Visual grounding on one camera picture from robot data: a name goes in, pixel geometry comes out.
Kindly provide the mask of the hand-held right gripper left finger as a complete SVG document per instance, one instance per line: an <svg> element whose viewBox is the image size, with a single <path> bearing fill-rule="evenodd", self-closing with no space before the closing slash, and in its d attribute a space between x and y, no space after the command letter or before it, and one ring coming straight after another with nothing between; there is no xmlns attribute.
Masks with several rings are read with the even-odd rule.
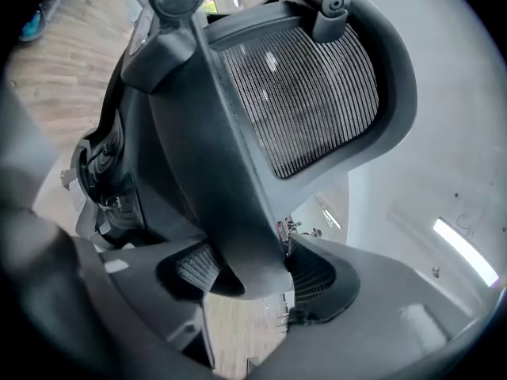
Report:
<svg viewBox="0 0 507 380"><path fill-rule="evenodd" d="M4 379L212 379L113 290L90 244L24 207L1 209Z"/></svg>

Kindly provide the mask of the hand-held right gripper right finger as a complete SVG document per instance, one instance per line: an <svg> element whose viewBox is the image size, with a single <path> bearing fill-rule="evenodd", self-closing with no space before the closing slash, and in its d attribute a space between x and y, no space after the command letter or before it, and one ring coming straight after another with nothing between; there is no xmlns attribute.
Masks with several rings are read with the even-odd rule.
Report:
<svg viewBox="0 0 507 380"><path fill-rule="evenodd" d="M252 379L436 379L478 322L407 265L294 234L295 306L282 343Z"/></svg>

